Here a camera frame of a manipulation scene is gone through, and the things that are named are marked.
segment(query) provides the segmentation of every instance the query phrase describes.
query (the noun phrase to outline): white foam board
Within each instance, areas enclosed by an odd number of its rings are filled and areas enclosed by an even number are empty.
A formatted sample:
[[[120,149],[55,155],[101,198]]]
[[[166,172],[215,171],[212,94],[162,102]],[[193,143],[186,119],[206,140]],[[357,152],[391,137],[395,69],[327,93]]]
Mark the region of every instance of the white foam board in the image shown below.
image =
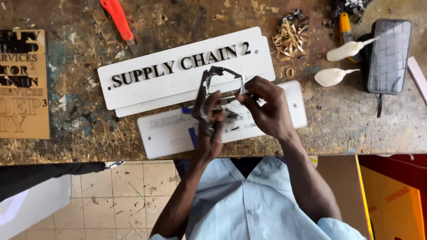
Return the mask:
[[[260,38],[260,47],[262,47],[262,51],[259,51],[258,54],[252,55],[252,59],[248,63],[248,66],[245,68],[247,69],[246,72],[242,71],[241,67],[236,67],[234,69],[231,69],[237,73],[245,74],[246,79],[251,79],[254,76],[261,76],[269,81],[275,80],[275,73],[273,68],[273,62],[271,59],[271,54],[269,52],[269,45],[268,45],[268,39],[267,37],[261,37]],[[200,76],[196,79],[198,80],[198,85],[200,85],[200,81],[202,79],[202,74],[200,73]],[[217,90],[220,90],[222,93],[233,91],[240,88],[240,79],[230,81],[227,83],[217,84],[210,87],[210,92],[215,92]],[[194,100],[197,97],[198,89],[180,93],[168,97],[163,97],[147,102],[141,102],[138,104],[117,108],[115,109],[117,117],[125,117],[132,114],[145,112],[157,108],[162,108],[170,105],[174,105],[181,102],[187,102]]]
[[[257,45],[259,38],[261,38],[260,28],[255,27],[100,67],[98,75],[107,109],[117,109],[196,90],[199,88],[201,73],[209,69],[212,63],[229,69],[241,67],[242,71],[246,72],[250,70],[247,66],[252,66],[249,65],[248,59],[257,55],[256,50],[264,51],[264,48]],[[235,50],[236,56],[231,51],[222,49],[225,47]],[[196,67],[192,56],[199,59],[198,54],[202,53],[206,65]],[[211,53],[219,60],[218,62],[209,60]],[[172,71],[165,63],[172,66]],[[233,81],[231,75],[228,78],[212,79],[211,84],[229,81]]]
[[[298,81],[278,84],[286,92],[286,99],[295,128],[307,126],[301,85]],[[265,135],[254,123],[249,110],[238,101],[227,107],[240,115],[234,123],[226,123],[222,142],[227,143],[245,138]],[[167,111],[137,121],[144,149],[148,159],[155,159],[194,149],[188,129],[194,127],[197,133],[198,121],[181,109]]]

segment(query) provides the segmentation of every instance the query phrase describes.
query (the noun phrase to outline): wooden workbench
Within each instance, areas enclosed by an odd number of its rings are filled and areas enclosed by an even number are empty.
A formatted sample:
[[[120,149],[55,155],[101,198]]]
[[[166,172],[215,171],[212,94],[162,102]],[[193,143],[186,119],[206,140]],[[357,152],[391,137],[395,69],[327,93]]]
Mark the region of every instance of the wooden workbench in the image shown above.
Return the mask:
[[[310,17],[313,44],[309,56],[287,64],[273,59],[273,64],[276,83],[288,81],[284,70],[293,67],[295,79],[303,86],[308,126],[297,132],[309,155],[427,152],[427,107],[409,74],[401,94],[385,96],[379,119],[376,118],[378,95],[363,91],[360,73],[352,73],[329,88],[314,81],[313,76],[320,69],[356,67],[347,59],[326,60],[326,52],[339,45],[338,29],[321,26],[322,21],[328,20],[328,1],[120,1],[131,28],[136,30],[141,56],[253,26],[261,27],[263,35],[270,38],[282,16],[293,8],[303,9]],[[106,109],[96,69],[132,58],[118,33],[120,42],[111,49],[97,32],[92,12],[82,0],[4,3],[7,10],[0,8],[3,29],[18,26],[47,32],[52,139],[1,139],[0,165],[146,160],[137,118],[179,106],[123,118]],[[421,41],[427,37],[424,31],[427,5],[423,0],[397,4],[393,0],[374,1],[365,13],[364,22],[354,28],[355,35],[369,32],[378,18],[410,19],[413,22],[410,56],[415,56],[427,73],[427,43]],[[329,38],[329,33],[334,33],[335,40]],[[124,56],[115,58],[122,50]],[[269,136],[226,143],[222,151],[223,157],[281,154],[278,142]]]

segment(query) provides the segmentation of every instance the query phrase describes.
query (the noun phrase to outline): brown cardboard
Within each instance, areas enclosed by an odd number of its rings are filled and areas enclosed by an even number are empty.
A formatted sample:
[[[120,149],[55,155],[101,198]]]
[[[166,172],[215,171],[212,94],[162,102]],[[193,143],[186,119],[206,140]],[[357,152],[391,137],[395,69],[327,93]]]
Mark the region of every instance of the brown cardboard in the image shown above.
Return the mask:
[[[35,40],[28,37],[31,33]],[[17,29],[11,34],[18,40],[27,37],[25,43],[34,44],[34,51],[0,53],[0,138],[50,139],[45,31]]]
[[[332,189],[343,222],[369,239],[356,156],[319,156],[316,169]]]

